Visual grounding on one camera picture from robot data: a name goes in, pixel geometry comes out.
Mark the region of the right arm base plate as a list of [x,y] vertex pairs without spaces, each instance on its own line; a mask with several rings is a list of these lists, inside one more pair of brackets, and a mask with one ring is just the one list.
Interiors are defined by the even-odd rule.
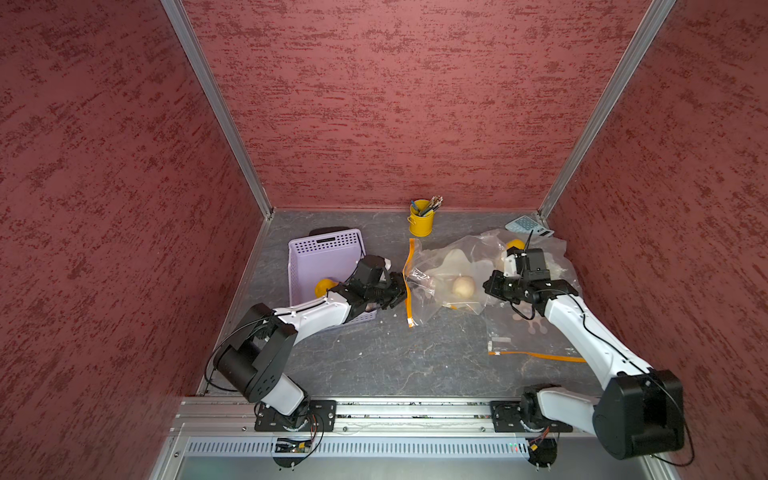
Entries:
[[490,415],[496,433],[526,433],[540,435],[571,433],[573,427],[545,418],[535,400],[521,398],[516,401],[492,401]]

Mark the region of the yellow pear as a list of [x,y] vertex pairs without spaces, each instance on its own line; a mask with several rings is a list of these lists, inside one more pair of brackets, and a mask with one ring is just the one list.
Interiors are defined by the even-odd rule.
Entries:
[[324,297],[327,292],[337,286],[338,283],[330,278],[324,278],[317,282],[314,287],[314,295],[316,298]]

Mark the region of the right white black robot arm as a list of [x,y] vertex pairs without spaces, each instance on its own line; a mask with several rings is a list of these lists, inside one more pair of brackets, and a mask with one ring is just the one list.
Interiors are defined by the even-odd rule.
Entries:
[[619,460],[659,458],[691,445],[682,382],[671,371],[657,370],[635,355],[568,282],[528,281],[494,271],[483,289],[512,306],[530,304],[568,339],[602,388],[598,397],[560,386],[526,389],[518,407],[523,428],[544,432],[554,423],[565,424],[595,436]]

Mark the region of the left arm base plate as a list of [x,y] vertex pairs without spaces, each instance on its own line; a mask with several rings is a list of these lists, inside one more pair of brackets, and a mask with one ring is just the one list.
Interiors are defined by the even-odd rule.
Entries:
[[334,400],[305,400],[291,415],[259,403],[254,407],[256,432],[299,432],[316,430],[332,432],[336,421],[337,402]]

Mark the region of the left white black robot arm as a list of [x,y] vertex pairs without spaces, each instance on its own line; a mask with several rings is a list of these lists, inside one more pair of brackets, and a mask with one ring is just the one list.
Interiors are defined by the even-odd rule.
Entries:
[[387,259],[366,255],[345,281],[315,300],[281,309],[251,307],[215,347],[211,370],[248,402],[273,409],[299,429],[310,415],[310,396],[285,373],[294,346],[365,313],[394,308],[406,293],[402,273]]

